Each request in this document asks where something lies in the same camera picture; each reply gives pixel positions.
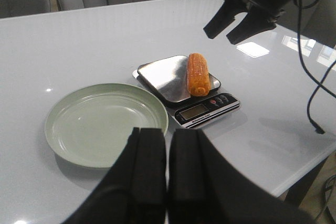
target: glossy table surface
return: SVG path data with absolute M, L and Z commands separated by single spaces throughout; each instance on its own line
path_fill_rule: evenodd
M 107 170 L 58 157 L 44 136 L 50 109 L 65 95 L 99 83 L 137 85 L 139 65 L 202 53 L 241 109 L 203 128 L 240 172 L 279 196 L 336 149 L 335 99 L 319 91 L 299 63 L 296 35 L 282 27 L 231 45 L 203 27 L 222 0 L 158 0 L 0 20 L 0 223 L 62 222 Z M 336 52 L 303 42 L 304 60 L 322 78 Z M 261 57 L 256 44 L 269 50 Z M 336 72 L 325 82 L 336 90 Z M 177 124 L 170 119 L 169 146 Z

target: plate rim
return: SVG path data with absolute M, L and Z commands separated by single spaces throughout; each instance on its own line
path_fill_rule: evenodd
M 135 86 L 135 85 L 132 85 L 132 84 L 127 84 L 127 83 L 117 83 L 117 82 L 112 82 L 112 83 L 99 83 L 99 84 L 93 84 L 93 85 L 89 85 L 89 86 L 86 86 L 86 87 L 83 87 L 83 88 L 79 88 L 73 92 L 70 92 L 68 94 L 66 94 L 65 96 L 63 96 L 61 99 L 59 99 L 52 107 L 51 109 L 49 110 L 47 116 L 46 116 L 46 119 L 44 121 L 44 135 L 45 135 L 45 139 L 46 139 L 46 142 L 48 143 L 49 147 L 52 149 L 52 151 L 59 157 L 61 157 L 62 159 L 72 163 L 72 164 L 75 164 L 75 165 L 78 165 L 78 166 L 81 166 L 81 167 L 86 167 L 86 168 L 110 168 L 111 166 L 113 166 L 114 163 L 112 163 L 112 165 L 109 165 L 109 166 L 106 166 L 106 165 L 88 165 L 88 164 L 83 164 L 81 162 L 76 162 L 74 160 L 71 160 L 69 158 L 66 157 L 66 155 L 62 155 L 62 153 L 59 153 L 58 151 L 56 151 L 51 143 L 49 141 L 51 141 L 51 139 L 48 137 L 47 135 L 47 124 L 49 122 L 49 118 L 50 118 L 50 115 L 52 114 L 52 112 L 54 111 L 54 109 L 56 108 L 57 105 L 59 105 L 59 103 L 61 101 L 63 101 L 64 99 L 66 99 L 67 97 L 71 96 L 72 94 L 76 93 L 76 92 L 79 92 L 80 90 L 84 90 L 84 89 L 88 89 L 88 88 L 92 88 L 92 87 L 98 87 L 98 86 L 106 86 L 106 85 L 109 85 L 109 86 L 125 86 L 125 87 L 129 87 L 129 88 L 135 88 L 135 89 L 138 89 L 138 90 L 141 90 L 142 92 L 150 95 L 151 97 L 153 97 L 156 102 L 162 107 L 163 109 L 163 112 L 164 112 L 164 115 L 165 115 L 165 118 L 163 119 L 164 122 L 165 122 L 165 127 L 164 129 L 162 129 L 162 132 L 163 132 L 163 135 L 165 136 L 166 133 L 167 133 L 167 130 L 168 130 L 168 126 L 169 126 L 169 117 L 168 117 L 168 113 L 167 113 L 167 109 L 165 108 L 165 106 L 163 105 L 163 103 L 160 101 L 159 98 L 157 98 L 154 94 L 152 94 L 151 92 L 149 92 L 148 90 L 142 88 L 142 87 L 139 87 L 139 86 Z

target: lcd screen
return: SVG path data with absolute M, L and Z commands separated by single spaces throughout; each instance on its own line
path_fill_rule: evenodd
M 206 111 L 208 111 L 208 109 L 203 104 L 199 104 L 195 107 L 182 111 L 180 114 L 183 116 L 184 119 L 189 120 L 190 118 L 198 116 Z

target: scale display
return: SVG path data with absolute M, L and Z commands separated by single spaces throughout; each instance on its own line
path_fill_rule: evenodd
M 240 102 L 229 93 L 219 93 L 198 103 L 168 113 L 182 127 L 193 129 L 204 126 L 240 108 Z
M 184 120 L 189 120 L 207 111 L 208 109 L 203 104 L 199 104 L 190 109 L 180 112 L 180 114 Z

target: floor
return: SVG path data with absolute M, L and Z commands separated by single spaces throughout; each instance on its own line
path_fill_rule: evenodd
M 57 3 L 56 0 L 50 0 L 51 2 L 51 11 L 57 12 Z M 307 211 L 313 218 L 315 218 L 324 204 L 324 197 L 322 196 L 322 189 L 324 187 L 325 181 L 336 174 L 336 153 L 334 152 L 329 156 L 325 165 L 323 166 L 321 172 L 318 177 L 314 181 L 310 190 L 308 191 L 306 197 L 300 205 L 300 208 Z M 331 201 L 328 204 L 329 207 L 336 209 L 336 191 L 334 191 Z M 326 213 L 323 213 L 321 217 L 317 220 L 318 224 L 335 224 Z

